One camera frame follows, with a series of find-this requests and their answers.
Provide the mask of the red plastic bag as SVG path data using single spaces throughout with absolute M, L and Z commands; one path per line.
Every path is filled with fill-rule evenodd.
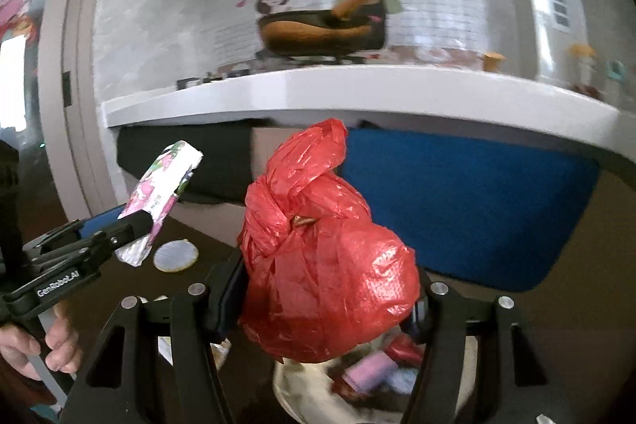
M 400 324 L 421 296 L 414 251 L 335 172 L 347 136 L 334 118 L 297 132 L 246 193 L 240 322 L 277 359 L 342 356 Z

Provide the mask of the pink white snack wrapper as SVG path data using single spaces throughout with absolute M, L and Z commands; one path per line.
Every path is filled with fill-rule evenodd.
M 152 216 L 154 226 L 148 235 L 147 255 L 143 260 L 120 260 L 122 263 L 139 267 L 148 257 L 167 215 L 188 186 L 202 159 L 202 152 L 188 142 L 179 140 L 167 146 L 144 172 L 118 218 L 140 210 Z

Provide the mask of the trash bin with clear liner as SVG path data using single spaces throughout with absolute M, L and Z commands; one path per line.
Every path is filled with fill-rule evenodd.
M 274 364 L 271 388 L 297 423 L 398 423 L 425 348 L 391 331 L 320 364 Z

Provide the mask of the white countertop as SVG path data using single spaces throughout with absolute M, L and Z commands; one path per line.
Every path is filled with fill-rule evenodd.
M 501 73 L 331 66 L 161 88 L 103 102 L 108 127 L 215 123 L 283 112 L 432 116 L 528 130 L 635 158 L 635 119 L 564 88 Z

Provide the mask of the round foil lid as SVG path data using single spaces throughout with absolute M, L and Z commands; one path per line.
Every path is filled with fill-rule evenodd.
M 159 271 L 176 273 L 192 267 L 198 257 L 200 251 L 189 240 L 169 241 L 156 250 L 153 265 Z

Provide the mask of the orange black wok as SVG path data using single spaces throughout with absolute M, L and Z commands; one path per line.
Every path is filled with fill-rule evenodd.
M 339 0 L 329 10 L 263 16 L 258 28 L 277 56 L 339 58 L 383 48 L 387 14 L 384 0 Z

